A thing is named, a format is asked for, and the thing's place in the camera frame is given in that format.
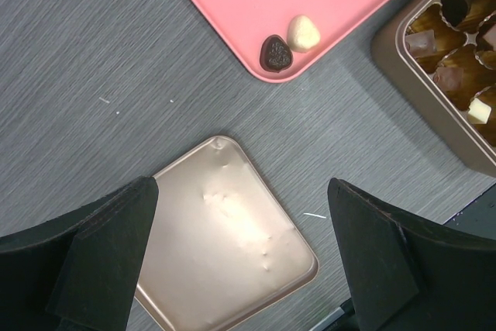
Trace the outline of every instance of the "dented metal tray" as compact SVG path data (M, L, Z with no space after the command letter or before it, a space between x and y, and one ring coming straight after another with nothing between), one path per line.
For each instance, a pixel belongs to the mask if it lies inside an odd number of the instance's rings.
M205 141L155 178L136 298L164 330L229 329L316 276L311 248L230 138Z

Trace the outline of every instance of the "white chocolate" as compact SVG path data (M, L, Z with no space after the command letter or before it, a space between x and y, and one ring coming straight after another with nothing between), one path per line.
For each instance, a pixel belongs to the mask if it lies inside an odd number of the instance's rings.
M487 124L492 107L475 98L468 108L467 119L472 124Z
M288 27L288 46L299 53L307 53L320 42L320 32L309 17L294 17Z

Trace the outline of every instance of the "gray table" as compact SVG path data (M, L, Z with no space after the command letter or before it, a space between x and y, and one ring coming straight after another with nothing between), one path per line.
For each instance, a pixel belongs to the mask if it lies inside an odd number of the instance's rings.
M326 185L444 222L492 179L465 168L370 59L394 0L299 79L252 78L188 0L0 0L0 235L234 137L317 253L307 287L238 330L304 331L349 295ZM158 330L137 304L129 330Z

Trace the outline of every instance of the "dark chocolate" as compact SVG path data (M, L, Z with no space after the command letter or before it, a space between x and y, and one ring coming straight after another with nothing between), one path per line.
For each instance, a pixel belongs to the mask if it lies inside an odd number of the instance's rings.
M260 65L266 71L278 73L293 64L293 53L278 35L269 36L262 45Z
M496 50L496 24L482 36L486 41L487 45L490 46L491 50Z
M457 27L470 13L472 0L441 0L443 16L453 27Z
M432 80L443 92L458 91L462 88L463 68L438 67Z

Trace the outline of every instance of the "heart-shaped chocolate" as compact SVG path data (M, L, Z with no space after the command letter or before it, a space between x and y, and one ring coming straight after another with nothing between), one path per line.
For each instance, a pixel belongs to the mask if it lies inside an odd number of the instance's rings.
M260 53L260 65L264 70L278 73L293 64L293 53L278 35L265 39Z

